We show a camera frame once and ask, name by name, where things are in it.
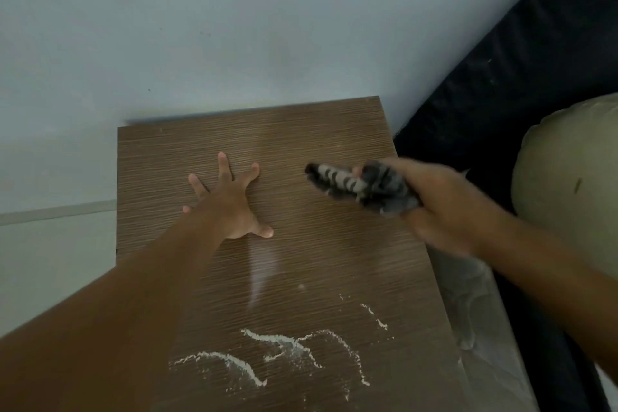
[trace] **forearm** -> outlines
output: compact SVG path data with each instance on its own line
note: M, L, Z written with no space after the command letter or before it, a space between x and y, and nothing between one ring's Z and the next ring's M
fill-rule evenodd
M0 340L1 382L12 384L2 388L9 395L3 403L148 408L183 302L222 240L216 218L184 215L146 248Z
M538 300L618 381L618 281L548 232L510 217L479 256Z

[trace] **brown wooden surface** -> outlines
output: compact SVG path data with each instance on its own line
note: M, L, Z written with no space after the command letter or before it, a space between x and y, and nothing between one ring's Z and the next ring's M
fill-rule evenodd
M305 179L309 161L353 165L394 154L379 99L121 127L119 259L194 202L189 173L206 185L216 182L220 150L232 171L260 163L248 199L274 237L251 235L221 246L189 302L170 361L201 351L231 354L267 384L257 386L217 358L190 360L170 367L154 409L466 410L457 351L424 245L398 219L332 201ZM370 385L331 335L301 342L317 368L306 352L294 355L242 329L294 338L328 329L358 353Z

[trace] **person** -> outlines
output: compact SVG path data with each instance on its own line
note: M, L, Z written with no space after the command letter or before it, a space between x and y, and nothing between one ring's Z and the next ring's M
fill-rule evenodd
M618 282L554 236L506 213L455 170L403 158L383 161L421 197L423 207L402 216L414 235L487 262L536 298L618 379ZM150 408L183 305L213 253L226 238L273 236L245 197L259 165L233 179L222 152L218 164L211 192L189 176L198 203L184 208L164 234L0 340L3 408Z

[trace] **black and white striped cloth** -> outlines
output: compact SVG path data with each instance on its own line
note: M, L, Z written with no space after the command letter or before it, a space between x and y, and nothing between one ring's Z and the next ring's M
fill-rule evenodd
M305 173L319 190L334 199L355 199L360 205L383 215L412 210L421 204L418 194L390 166L367 161L360 177L351 168L309 163Z

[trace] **person's right arm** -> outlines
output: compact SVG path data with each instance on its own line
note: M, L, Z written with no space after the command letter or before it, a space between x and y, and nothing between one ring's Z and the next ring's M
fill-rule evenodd
M618 382L618 281L591 268L552 234L500 208L455 170L388 158L423 206L404 214L425 243L476 256L539 301Z

